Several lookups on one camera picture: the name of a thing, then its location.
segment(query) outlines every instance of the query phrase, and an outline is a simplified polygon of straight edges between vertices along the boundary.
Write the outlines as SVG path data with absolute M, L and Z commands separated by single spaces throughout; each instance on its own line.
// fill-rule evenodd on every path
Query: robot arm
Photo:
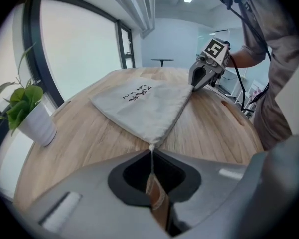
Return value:
M 188 83 L 197 91 L 206 84 L 215 86 L 225 71 L 230 57 L 229 48 L 220 39 L 211 39 L 189 69 Z

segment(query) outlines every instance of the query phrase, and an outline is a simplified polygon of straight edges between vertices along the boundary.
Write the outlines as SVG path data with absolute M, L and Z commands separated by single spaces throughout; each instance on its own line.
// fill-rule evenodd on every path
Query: wooden table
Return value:
M 52 115 L 58 128 L 55 139 L 47 147 L 35 143 L 24 163 L 14 196 L 19 210 L 28 208 L 43 192 L 82 166 L 149 147 L 108 120 L 89 100 L 138 76 L 187 83 L 188 70 L 117 70 L 67 100 Z M 192 93 L 160 149 L 238 164 L 248 164 L 253 154 L 263 151 L 253 125 L 230 100 L 209 86 Z

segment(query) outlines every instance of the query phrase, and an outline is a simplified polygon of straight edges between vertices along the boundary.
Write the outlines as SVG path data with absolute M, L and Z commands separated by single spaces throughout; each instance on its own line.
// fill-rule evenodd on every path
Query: white flower pot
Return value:
M 52 142 L 57 131 L 56 125 L 41 102 L 29 113 L 18 128 L 43 147 Z

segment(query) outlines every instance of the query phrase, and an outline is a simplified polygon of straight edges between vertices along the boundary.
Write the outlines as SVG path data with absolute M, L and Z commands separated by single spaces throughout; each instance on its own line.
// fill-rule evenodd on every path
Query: cloth bag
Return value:
M 175 125 L 193 86 L 137 77 L 91 98 L 108 119 L 159 147 Z

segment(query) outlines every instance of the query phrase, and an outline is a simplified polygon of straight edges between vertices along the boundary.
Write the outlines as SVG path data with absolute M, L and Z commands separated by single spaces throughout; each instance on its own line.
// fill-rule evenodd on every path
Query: grey shirt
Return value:
M 249 20 L 272 49 L 268 72 L 269 88 L 257 101 L 254 119 L 254 126 L 263 147 L 268 150 L 291 135 L 275 96 L 298 67 L 299 34 L 291 17 L 278 0 L 242 0 L 239 7 L 241 15 Z M 242 25 L 245 39 L 242 49 L 255 61 L 261 62 L 266 56 L 264 46 L 248 26 Z

